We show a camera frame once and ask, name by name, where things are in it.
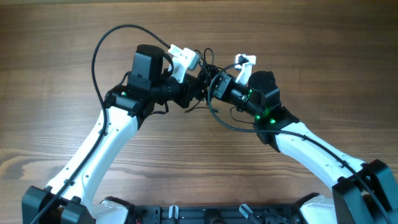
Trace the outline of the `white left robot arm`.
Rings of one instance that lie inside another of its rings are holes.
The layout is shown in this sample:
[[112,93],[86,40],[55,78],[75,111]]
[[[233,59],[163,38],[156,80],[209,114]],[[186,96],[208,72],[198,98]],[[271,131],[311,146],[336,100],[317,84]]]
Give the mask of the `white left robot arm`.
[[121,148],[137,133],[143,121],[157,114],[156,104],[168,101],[187,108],[196,95],[190,84],[200,61],[196,51],[175,45],[167,51],[142,44],[132,69],[101,100],[96,126],[67,165],[44,189],[31,186],[22,198],[24,223],[129,223],[134,205],[115,197],[93,204],[103,177]]

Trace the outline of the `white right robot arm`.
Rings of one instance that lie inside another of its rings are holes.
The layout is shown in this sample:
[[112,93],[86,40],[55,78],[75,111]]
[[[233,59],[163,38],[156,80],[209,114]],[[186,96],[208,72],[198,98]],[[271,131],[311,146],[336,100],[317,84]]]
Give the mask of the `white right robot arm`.
[[331,190],[332,198],[313,194],[299,205],[305,223],[397,223],[397,182],[390,168],[378,159],[366,163],[349,156],[313,134],[282,106],[272,72],[239,79],[221,72],[212,79],[207,98],[252,115],[251,132]]

